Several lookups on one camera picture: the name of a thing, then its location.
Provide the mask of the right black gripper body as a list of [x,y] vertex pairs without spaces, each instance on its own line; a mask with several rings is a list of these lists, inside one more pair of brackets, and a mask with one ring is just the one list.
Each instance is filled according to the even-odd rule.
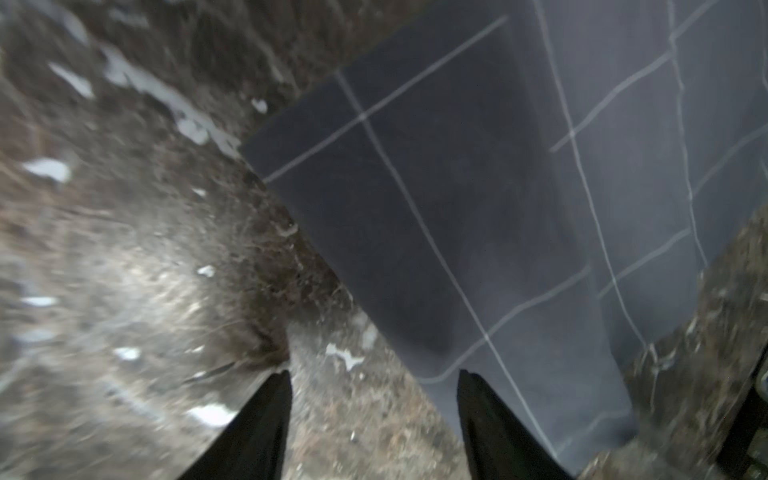
[[717,457],[729,479],[767,480],[767,349]]

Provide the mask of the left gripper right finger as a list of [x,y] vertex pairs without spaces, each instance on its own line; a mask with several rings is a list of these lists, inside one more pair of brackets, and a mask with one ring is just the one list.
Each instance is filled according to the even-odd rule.
[[459,372],[457,403],[472,479],[572,479],[480,375]]

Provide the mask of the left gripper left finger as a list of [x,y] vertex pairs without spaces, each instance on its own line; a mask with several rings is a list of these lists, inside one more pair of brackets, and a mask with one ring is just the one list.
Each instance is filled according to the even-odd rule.
[[280,480],[293,390],[286,370],[270,375],[180,480]]

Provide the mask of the dark grey grid pillowcase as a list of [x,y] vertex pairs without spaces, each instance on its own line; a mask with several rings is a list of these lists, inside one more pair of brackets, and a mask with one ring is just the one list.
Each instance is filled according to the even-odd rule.
[[451,425],[480,374],[567,471],[767,197],[763,1],[439,1],[245,160]]

